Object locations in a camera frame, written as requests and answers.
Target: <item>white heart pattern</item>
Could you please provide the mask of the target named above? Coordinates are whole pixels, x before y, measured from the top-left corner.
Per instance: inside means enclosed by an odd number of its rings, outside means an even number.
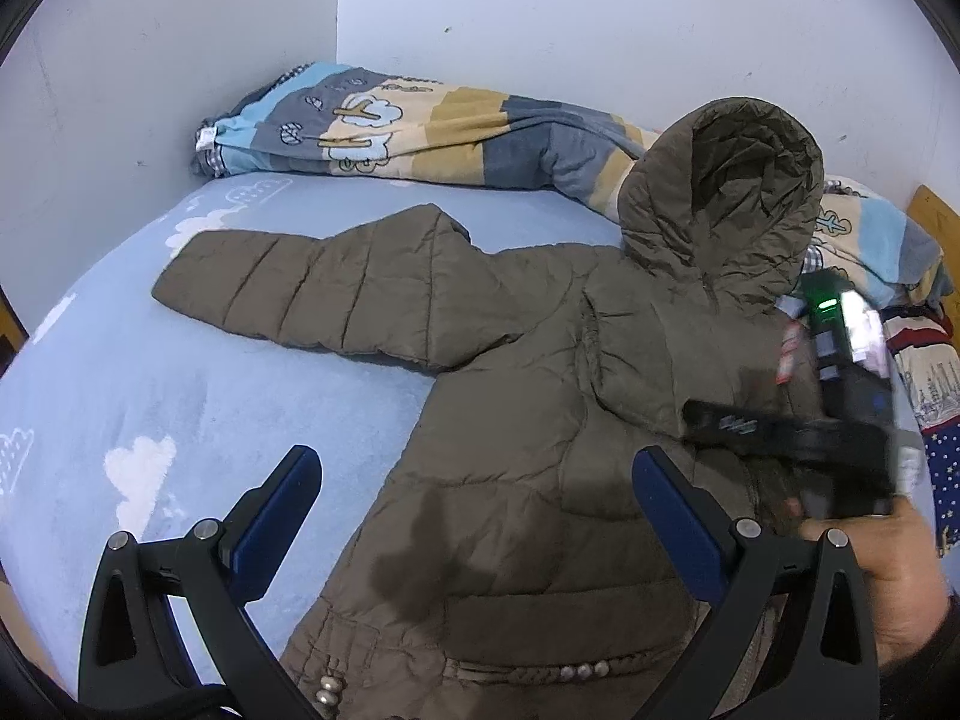
[[[160,442],[137,436],[132,449],[119,446],[104,455],[107,479],[124,497],[117,506],[118,530],[143,538],[174,457],[176,444],[169,436]]]
[[[0,433],[0,496],[3,498],[13,495],[16,480],[33,445],[33,430],[16,428],[9,436]]]

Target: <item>blue gripper pad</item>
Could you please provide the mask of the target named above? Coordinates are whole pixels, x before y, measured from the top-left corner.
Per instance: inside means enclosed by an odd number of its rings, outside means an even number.
[[[693,487],[658,446],[637,452],[632,480],[637,503],[690,595],[719,605],[736,565],[731,519],[707,490]]]
[[[248,490],[224,519],[220,555],[230,597],[243,605],[262,598],[320,493],[320,458],[294,446],[267,481]]]

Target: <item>black sleeve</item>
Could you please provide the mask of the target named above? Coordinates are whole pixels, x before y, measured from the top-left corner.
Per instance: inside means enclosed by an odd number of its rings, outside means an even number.
[[[909,661],[880,679],[880,720],[960,717],[960,602],[950,597],[947,617]]]

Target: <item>blanket tag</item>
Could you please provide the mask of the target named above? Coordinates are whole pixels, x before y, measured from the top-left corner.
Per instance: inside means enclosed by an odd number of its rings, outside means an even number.
[[[776,367],[776,384],[786,384],[793,376],[794,352],[800,345],[803,336],[803,325],[800,322],[790,322],[784,331],[784,343],[781,345],[781,360]]]
[[[197,133],[196,151],[210,151],[217,137],[217,127],[201,127]]]

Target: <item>human hand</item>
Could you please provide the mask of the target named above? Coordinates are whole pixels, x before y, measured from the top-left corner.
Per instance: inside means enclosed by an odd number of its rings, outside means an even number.
[[[898,496],[889,517],[808,519],[800,525],[800,535],[817,541],[830,528],[847,534],[856,561],[867,573],[880,668],[917,654],[949,609],[947,580],[923,516]]]

